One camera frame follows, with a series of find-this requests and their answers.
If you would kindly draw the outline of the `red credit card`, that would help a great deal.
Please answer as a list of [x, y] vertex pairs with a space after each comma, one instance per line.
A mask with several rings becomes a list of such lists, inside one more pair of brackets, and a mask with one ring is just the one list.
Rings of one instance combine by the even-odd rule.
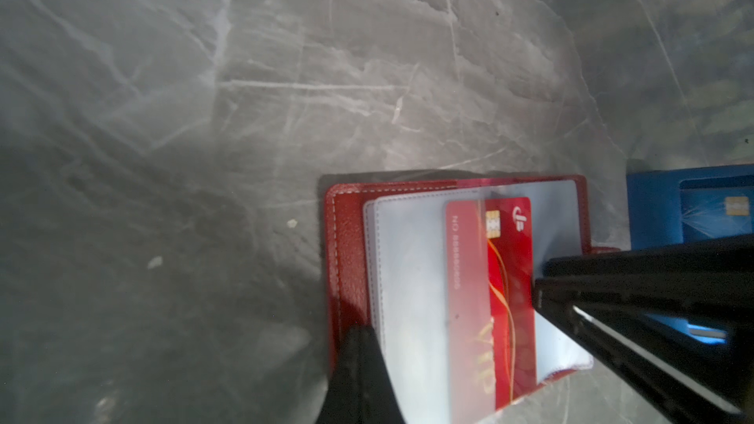
[[538, 386], [526, 197], [446, 205], [451, 418], [476, 423]]

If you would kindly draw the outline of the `red leather card holder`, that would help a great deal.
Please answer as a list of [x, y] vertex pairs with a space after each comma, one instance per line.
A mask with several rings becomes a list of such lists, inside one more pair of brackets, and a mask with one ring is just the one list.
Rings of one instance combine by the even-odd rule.
[[[531, 204], [534, 309], [533, 285], [542, 277], [545, 263], [592, 251], [585, 178], [508, 177], [329, 188], [323, 212], [333, 372], [349, 330], [370, 326], [404, 423], [455, 423], [445, 208], [451, 201], [514, 197], [526, 197]], [[594, 362], [590, 353], [535, 309], [534, 314], [538, 386], [524, 397], [589, 369]], [[361, 349], [361, 412], [361, 423], [367, 423], [366, 340]]]

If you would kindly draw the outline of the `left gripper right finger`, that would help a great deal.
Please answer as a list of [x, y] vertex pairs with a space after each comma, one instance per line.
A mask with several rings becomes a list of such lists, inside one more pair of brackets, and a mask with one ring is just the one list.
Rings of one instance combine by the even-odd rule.
[[374, 329], [366, 327], [366, 422], [404, 424]]

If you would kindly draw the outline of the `blue VIP card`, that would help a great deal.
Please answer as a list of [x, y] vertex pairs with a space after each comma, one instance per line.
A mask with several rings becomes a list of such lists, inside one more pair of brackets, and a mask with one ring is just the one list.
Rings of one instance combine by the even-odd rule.
[[687, 188], [681, 191], [685, 243], [753, 233], [753, 188]]

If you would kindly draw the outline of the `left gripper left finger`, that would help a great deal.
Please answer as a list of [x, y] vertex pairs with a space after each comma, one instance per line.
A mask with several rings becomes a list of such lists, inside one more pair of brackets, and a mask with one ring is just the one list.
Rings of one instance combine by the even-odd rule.
[[361, 349], [368, 328], [351, 328], [338, 354], [316, 424], [361, 423]]

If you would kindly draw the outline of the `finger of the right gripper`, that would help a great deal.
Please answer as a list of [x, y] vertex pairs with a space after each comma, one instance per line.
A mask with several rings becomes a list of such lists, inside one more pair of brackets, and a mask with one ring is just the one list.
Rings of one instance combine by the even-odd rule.
[[752, 236], [554, 258], [533, 306], [667, 420], [752, 422]]

